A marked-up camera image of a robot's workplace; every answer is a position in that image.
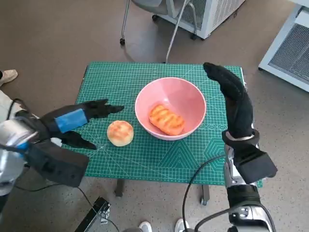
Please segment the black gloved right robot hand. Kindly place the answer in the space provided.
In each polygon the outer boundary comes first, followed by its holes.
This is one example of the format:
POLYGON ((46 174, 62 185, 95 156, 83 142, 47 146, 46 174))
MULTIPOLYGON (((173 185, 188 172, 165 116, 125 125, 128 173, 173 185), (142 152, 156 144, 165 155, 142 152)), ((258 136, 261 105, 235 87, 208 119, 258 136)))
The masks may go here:
POLYGON ((252 136, 253 106, 243 83, 223 66, 205 62, 203 69, 209 79, 220 85, 225 98, 229 134, 235 139, 252 136))

